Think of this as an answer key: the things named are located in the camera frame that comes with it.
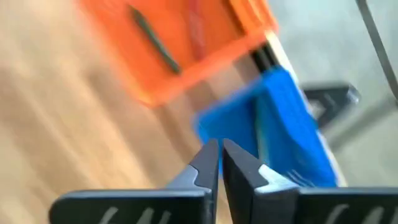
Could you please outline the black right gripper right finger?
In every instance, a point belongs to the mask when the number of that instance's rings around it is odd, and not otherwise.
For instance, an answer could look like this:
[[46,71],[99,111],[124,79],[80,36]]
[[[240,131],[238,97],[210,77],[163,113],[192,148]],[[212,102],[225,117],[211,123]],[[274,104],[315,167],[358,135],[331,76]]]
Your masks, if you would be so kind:
[[223,141],[233,224],[398,224],[398,188],[301,187]]

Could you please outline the orange plastic basket bin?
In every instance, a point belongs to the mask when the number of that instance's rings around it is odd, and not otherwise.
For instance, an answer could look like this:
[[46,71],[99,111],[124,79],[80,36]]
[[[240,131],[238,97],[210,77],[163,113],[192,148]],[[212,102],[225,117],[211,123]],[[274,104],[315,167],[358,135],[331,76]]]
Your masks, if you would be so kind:
[[[135,99],[164,104],[234,60],[266,43],[277,30],[267,0],[200,0],[205,56],[196,60],[187,21],[186,0],[77,0],[80,10],[106,47],[115,74]],[[172,72],[128,5],[155,30],[181,72]]]

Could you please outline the red crayon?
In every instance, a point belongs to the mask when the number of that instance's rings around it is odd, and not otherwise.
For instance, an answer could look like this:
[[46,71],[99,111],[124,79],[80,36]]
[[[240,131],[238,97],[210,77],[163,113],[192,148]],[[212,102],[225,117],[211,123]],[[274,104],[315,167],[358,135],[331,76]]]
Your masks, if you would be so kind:
[[193,55],[196,60],[201,60],[205,56],[206,44],[200,0],[186,0],[186,2],[187,23]]

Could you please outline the dark crayon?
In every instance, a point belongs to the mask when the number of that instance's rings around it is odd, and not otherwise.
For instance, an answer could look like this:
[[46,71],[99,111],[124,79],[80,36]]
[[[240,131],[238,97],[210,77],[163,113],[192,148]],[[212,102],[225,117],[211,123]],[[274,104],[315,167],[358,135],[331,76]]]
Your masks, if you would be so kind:
[[154,46],[156,51],[158,51],[164,63],[169,67],[169,69],[172,72],[179,74],[181,72],[180,65],[172,57],[171,53],[167,50],[165,45],[159,39],[158,35],[155,33],[155,30],[149,24],[146,17],[132,5],[128,5],[128,8],[131,17],[134,19],[135,23],[141,28],[141,30],[149,39],[150,43]]

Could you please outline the blue plastic basket bin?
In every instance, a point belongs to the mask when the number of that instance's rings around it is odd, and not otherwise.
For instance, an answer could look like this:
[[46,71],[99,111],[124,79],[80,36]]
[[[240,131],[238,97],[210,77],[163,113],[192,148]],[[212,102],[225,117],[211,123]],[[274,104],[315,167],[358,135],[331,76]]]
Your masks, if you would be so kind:
[[302,93],[283,67],[199,112],[193,128],[203,142],[230,139],[254,157],[259,155],[256,131],[261,130],[271,169],[301,186],[340,184]]

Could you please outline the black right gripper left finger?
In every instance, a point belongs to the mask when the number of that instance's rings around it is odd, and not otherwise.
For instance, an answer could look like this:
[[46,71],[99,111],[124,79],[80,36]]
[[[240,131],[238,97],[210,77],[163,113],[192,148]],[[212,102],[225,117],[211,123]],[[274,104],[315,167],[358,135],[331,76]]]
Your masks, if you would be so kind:
[[50,224],[215,224],[219,146],[208,141],[162,189],[78,190],[60,196]]

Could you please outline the grey metal table frame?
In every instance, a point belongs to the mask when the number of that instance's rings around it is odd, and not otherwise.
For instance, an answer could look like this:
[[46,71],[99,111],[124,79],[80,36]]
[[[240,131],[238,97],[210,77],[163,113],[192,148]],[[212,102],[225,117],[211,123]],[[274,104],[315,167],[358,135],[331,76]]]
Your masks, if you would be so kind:
[[395,98],[396,104],[398,105],[398,79],[395,76],[392,65],[390,63],[387,52],[382,43],[382,39],[378,32],[376,23],[373,19],[371,11],[369,9],[367,0],[355,0],[360,11],[361,17],[368,31],[369,37],[376,51],[377,58],[381,64],[384,76],[388,82],[389,88]]

